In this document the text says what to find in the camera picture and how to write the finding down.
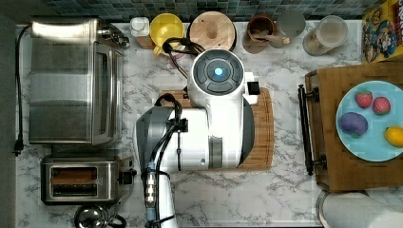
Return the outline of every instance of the white marble counter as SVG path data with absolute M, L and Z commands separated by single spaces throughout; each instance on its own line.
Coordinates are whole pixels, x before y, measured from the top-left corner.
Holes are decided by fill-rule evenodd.
M 176 216 L 181 227 L 189 226 L 319 226 L 315 203 L 321 189 L 314 177 L 307 175 L 299 122 L 297 85 L 304 75 L 318 67 L 359 64 L 360 22 L 348 21 L 347 42 L 321 57 L 311 57 L 301 46 L 306 30 L 283 48 L 267 49 L 259 54 L 243 50 L 241 37 L 246 23 L 237 23 L 238 41 L 234 49 L 246 71 L 259 75 L 260 86 L 267 87 L 273 101 L 275 152 L 272 168 L 267 171 L 180 172 L 171 176 Z M 185 79 L 167 58 L 155 57 L 151 50 L 137 46 L 129 35 L 128 24 L 117 24 L 130 37 L 125 51 L 124 135 L 115 144 L 123 151 L 133 151 L 132 133 L 136 119 L 152 106 L 163 89 L 182 89 Z M 26 149 L 17 159 L 18 227 L 72 227 L 77 206 L 45 206 L 40 200 L 40 160 L 49 153 L 48 146 L 29 145 L 29 38 L 22 48 L 24 63 L 24 123 Z M 188 71 L 189 57 L 180 65 Z M 143 188 L 136 178 L 135 190 L 122 200 L 120 214 L 128 227 L 142 227 L 145 222 Z M 403 191 L 395 189 L 402 199 Z

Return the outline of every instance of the tile backsplash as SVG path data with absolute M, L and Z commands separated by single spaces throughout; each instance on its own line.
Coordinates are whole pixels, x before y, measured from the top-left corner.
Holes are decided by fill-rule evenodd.
M 46 0 L 56 12 L 65 16 L 98 15 L 109 22 L 129 22 L 160 13 L 178 15 L 191 22 L 199 14 L 215 10 L 233 21 L 249 21 L 257 13 L 277 19 L 287 9 L 300 10 L 306 19 L 337 15 L 343 19 L 359 19 L 382 0 Z

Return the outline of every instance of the yellow lemon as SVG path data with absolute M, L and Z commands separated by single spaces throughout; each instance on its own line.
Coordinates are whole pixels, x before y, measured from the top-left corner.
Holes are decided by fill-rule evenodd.
M 390 126 L 384 133 L 385 139 L 396 147 L 403 147 L 403 127 Z

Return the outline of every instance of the purple plum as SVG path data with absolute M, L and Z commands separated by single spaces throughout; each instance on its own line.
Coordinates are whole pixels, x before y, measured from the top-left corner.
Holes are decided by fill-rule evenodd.
M 368 122 L 362 115 L 355 112 L 345 113 L 338 125 L 347 134 L 351 134 L 353 137 L 359 137 L 365 134 L 368 130 Z

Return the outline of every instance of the yellow cup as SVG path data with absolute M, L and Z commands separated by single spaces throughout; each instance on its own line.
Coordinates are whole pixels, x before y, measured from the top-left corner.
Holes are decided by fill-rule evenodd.
M 181 19 L 171 13 L 162 13 L 152 20 L 150 24 L 150 36 L 155 47 L 153 53 L 159 55 L 163 52 L 163 42 L 168 38 L 183 38 L 183 24 Z

